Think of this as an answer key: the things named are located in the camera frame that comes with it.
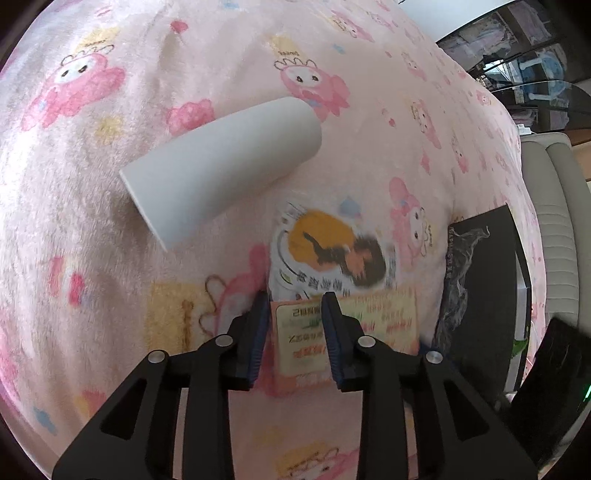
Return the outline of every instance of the wooden surface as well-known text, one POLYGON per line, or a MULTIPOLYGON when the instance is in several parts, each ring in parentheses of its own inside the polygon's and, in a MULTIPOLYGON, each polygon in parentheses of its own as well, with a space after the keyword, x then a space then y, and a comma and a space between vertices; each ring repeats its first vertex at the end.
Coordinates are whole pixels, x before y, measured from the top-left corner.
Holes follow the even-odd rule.
POLYGON ((583 169, 585 180, 591 180, 591 142, 573 147, 574 156, 583 169))
POLYGON ((582 143, 591 142, 591 129, 588 130, 571 130, 566 133, 570 138, 570 143, 580 145, 582 143))

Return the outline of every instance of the sofa cushion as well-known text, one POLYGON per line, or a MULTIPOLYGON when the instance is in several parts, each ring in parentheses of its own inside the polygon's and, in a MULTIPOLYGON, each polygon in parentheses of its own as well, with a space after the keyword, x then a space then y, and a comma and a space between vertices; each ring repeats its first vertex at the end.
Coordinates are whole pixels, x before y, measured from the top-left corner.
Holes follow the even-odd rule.
POLYGON ((572 149, 563 143, 546 152, 562 185, 573 225, 579 271, 579 330, 591 336, 591 192, 572 149))
POLYGON ((560 179, 544 145, 535 141, 522 143, 522 173, 542 234, 547 322, 558 316, 576 326, 579 314, 579 272, 573 225, 560 179))

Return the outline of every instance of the metal screw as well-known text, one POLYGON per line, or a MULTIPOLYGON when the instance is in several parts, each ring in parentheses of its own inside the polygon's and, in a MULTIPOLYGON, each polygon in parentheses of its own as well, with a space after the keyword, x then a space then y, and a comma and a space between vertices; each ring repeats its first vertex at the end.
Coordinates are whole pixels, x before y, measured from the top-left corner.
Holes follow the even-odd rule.
POLYGON ((440 364, 443 362, 443 355, 435 350, 431 350, 425 357, 430 364, 440 364))
POLYGON ((234 339, 229 335, 220 335, 216 338, 217 346, 230 346, 234 343, 234 339))
POLYGON ((151 364, 159 364, 166 358, 166 354, 162 350, 154 350, 148 355, 148 362, 151 364))
POLYGON ((371 348, 375 345, 375 338, 370 337, 369 335, 363 335, 362 337, 359 337, 357 343, 359 344, 359 346, 362 346, 364 348, 371 348))

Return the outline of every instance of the black book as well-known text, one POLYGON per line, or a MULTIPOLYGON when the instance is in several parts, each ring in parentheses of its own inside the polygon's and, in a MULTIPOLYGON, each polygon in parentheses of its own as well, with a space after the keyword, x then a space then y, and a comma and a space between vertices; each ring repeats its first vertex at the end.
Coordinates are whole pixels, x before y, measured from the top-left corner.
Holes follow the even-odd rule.
POLYGON ((521 384, 530 322, 530 275, 509 207, 450 225, 431 347, 495 405, 521 384))

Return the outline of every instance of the person illustration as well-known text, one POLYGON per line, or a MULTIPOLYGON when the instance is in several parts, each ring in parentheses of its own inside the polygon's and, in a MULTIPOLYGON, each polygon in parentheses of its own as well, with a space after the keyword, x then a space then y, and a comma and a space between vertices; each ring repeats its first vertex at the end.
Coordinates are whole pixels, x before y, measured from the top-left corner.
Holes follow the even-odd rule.
POLYGON ((318 272, 340 267, 357 287, 371 287, 386 274, 384 255, 374 236, 356 236, 349 225, 320 210, 308 210, 296 220, 287 244, 295 261, 318 272))

